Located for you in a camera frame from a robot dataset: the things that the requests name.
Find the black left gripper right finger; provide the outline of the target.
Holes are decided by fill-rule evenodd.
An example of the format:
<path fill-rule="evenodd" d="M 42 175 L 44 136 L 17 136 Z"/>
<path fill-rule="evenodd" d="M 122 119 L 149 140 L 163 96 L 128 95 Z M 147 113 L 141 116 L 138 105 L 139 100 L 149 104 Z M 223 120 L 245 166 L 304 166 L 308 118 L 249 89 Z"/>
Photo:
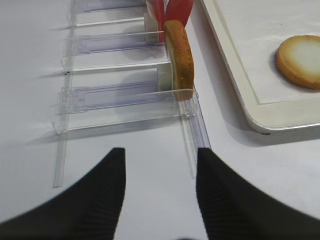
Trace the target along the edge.
<path fill-rule="evenodd" d="M 197 152 L 196 196 L 210 240 L 318 240 L 320 221 L 259 190 L 211 149 Z"/>

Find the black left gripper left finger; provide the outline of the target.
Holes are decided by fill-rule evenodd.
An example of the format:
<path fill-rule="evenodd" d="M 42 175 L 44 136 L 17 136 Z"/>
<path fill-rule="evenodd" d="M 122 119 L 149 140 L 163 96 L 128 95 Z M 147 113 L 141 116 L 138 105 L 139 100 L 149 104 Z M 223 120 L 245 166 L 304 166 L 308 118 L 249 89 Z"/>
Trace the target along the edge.
<path fill-rule="evenodd" d="M 124 148 L 48 202 L 0 224 L 2 240 L 112 240 L 125 198 Z"/>

